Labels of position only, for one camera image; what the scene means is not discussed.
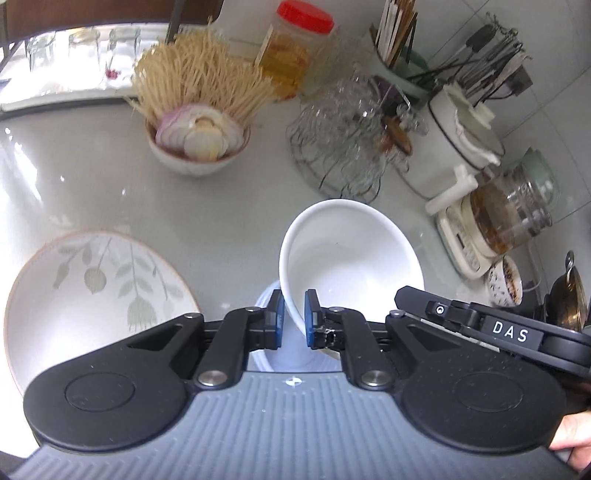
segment gray gripper base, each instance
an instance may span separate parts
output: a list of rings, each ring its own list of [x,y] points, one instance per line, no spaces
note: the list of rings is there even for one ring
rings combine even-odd
[[[86,455],[43,446],[14,480],[561,480],[574,473],[538,448],[470,455],[416,431],[393,399],[344,373],[244,373],[200,393],[160,437]]]

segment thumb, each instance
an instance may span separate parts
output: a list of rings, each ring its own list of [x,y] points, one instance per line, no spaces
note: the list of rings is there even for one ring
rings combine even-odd
[[[550,443],[551,450],[581,446],[591,446],[591,411],[565,416]]]

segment metal screw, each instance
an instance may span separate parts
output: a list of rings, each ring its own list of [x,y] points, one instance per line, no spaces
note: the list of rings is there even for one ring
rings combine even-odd
[[[392,376],[383,370],[370,370],[361,375],[361,381],[369,387],[383,387],[392,381]]]
[[[206,387],[217,387],[218,385],[222,385],[227,379],[228,376],[219,370],[208,370],[201,373],[197,378],[199,383]]]

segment wooden panel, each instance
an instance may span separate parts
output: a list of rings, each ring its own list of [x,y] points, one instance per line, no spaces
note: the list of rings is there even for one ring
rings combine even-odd
[[[206,24],[223,0],[187,0],[181,23]],[[174,0],[8,0],[8,42],[51,30],[130,22],[168,22]]]

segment person's hand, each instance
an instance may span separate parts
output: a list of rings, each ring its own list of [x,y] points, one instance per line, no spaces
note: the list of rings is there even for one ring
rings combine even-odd
[[[591,411],[567,415],[562,419],[551,450],[572,448],[569,465],[580,472],[591,463]]]

